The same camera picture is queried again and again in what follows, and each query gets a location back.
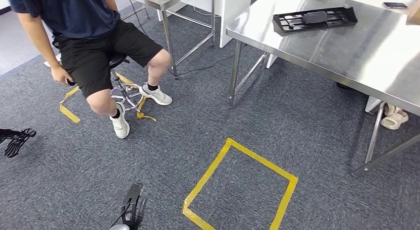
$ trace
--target person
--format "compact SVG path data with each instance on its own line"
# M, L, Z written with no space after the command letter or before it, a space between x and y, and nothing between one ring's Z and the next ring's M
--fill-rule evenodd
M108 56L121 53L142 67L149 65L148 81L140 92L160 105L172 99L158 85L170 64L169 53L134 24L120 19L115 0L9 0L24 30L51 66L55 81L78 84L92 110L110 116L115 134L127 137L130 126L125 108L110 97ZM55 58L42 20L58 41L61 65Z

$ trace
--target black shorts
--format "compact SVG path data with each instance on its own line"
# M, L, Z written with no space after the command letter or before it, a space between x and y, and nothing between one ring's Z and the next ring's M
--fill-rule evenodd
M108 56L122 53L142 67L162 46L140 32L132 23L118 21L116 27L97 39L57 37L62 67L73 77L83 95L112 89Z

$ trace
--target robotic hand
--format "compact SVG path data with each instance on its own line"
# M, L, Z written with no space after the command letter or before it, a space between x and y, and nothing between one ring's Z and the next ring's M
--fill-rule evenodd
M133 184L124 198L124 206L121 207L119 218L122 218L123 224L114 225L118 218L109 230L137 230L143 221L146 202L143 184Z

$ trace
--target black plastic tray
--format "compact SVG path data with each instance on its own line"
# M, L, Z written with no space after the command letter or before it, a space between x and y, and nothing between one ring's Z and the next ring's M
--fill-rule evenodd
M319 11L325 11L327 13L327 21L305 24L303 21L303 16L305 14ZM275 14L273 15L273 20L284 33L349 26L358 22L353 7L322 8L294 13Z

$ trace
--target carpet floor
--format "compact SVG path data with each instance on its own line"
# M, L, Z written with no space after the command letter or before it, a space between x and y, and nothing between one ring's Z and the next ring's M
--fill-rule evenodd
M181 13L209 19L191 7ZM155 12L150 15L141 23L165 46L163 26ZM178 17L169 20L177 58L209 32ZM134 17L129 21L138 26ZM186 74L177 81L168 74L161 82L173 104L146 100L142 111L156 122L128 112L125 140L107 117L91 112L80 92L65 105L81 121L64 116L58 103L70 88L52 81L41 57L0 76L1 126L38 132L18 156L0 160L0 229L106 230L130 185L142 182L149 201L141 229L198 230L182 206L228 137L299 178L282 230L420 229L419 146L353 177L375 120L364 112L367 96L278 59L256 71L230 109L233 58L215 63L234 49L233 42L224 49L206 43L193 53L178 67ZM240 77L261 54L244 47ZM134 62L116 71L138 84L147 80ZM381 128L376 149L415 134L419 124L410 115L400 130ZM190 209L218 230L269 229L287 184L231 148Z

